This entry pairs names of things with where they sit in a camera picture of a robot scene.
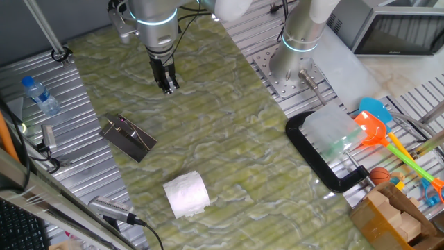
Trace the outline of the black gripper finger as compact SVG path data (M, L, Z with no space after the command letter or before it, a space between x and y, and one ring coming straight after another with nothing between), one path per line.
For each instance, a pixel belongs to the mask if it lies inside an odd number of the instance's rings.
M172 80L172 83L173 83L174 88L175 88L176 90L179 89L180 86L179 86L179 84L178 84L178 82L177 82L177 79L176 79L176 72L175 72L175 69L170 69L170 70L169 70L169 76L170 76L170 78L171 78L171 80Z
M159 86L162 89L163 93L168 94L169 93L169 81L165 76L165 72L159 73L158 83L159 83Z

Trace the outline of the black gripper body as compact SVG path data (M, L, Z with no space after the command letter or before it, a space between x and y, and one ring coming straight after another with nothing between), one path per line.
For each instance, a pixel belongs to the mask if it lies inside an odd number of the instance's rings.
M175 69L173 53L171 51L167 53L155 53L154 51L149 51L148 55L150 57L150 66L152 68L155 81L158 83L159 73L165 72L165 76L168 81L172 82L169 76L169 70Z

